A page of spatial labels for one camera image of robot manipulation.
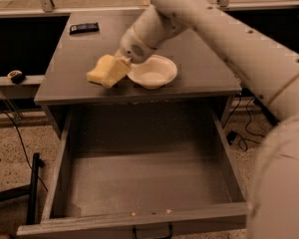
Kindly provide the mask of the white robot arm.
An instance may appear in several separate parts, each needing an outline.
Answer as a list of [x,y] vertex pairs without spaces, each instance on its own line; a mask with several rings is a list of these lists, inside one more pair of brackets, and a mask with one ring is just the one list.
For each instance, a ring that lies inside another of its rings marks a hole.
[[166,39],[190,28],[279,120],[259,147],[247,239],[299,239],[299,55],[206,0],[150,0],[124,34],[102,84],[112,87]]

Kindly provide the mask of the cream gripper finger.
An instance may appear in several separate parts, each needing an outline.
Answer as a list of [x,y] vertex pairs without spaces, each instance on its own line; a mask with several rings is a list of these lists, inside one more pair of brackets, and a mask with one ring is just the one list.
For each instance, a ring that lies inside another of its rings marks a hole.
[[105,66],[105,74],[102,79],[102,85],[105,88],[111,88],[123,79],[131,70],[131,64],[123,60],[113,59]]
[[107,68],[109,68],[111,66],[111,64],[114,61],[114,56],[112,55],[104,55],[103,57],[101,57],[98,62],[97,62],[97,68],[99,70],[106,70]]

